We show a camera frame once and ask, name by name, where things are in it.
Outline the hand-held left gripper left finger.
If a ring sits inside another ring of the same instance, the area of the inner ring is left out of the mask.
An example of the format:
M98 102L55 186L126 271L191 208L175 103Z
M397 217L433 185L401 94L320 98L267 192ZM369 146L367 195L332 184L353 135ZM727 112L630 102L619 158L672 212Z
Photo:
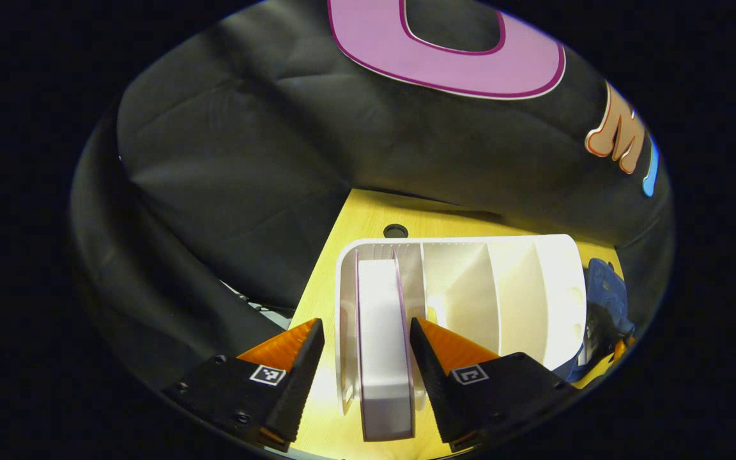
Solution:
M287 452L325 344L313 318L241 355L215 355L164 389L179 408L257 448Z

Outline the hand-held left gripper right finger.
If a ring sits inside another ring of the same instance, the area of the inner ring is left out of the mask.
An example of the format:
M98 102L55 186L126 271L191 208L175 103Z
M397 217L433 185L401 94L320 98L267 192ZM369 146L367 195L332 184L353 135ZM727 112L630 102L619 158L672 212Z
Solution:
M510 440L580 393L526 353L497 355L432 321L411 320L410 344L439 436L453 452Z

